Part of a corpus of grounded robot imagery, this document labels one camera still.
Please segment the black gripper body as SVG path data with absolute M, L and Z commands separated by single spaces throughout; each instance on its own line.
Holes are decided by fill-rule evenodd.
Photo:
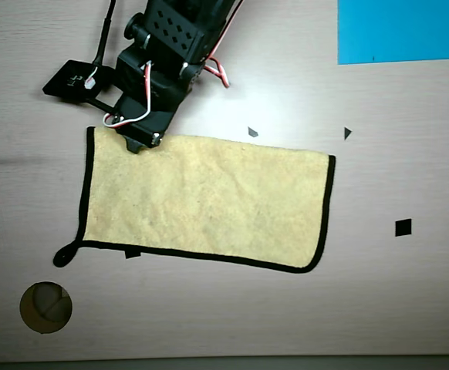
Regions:
M 122 95 L 114 106 L 114 121 L 136 121 L 116 132 L 144 146 L 158 146 L 203 68 L 171 50 L 150 54 L 136 45 L 123 50 L 116 61 L 114 85 Z

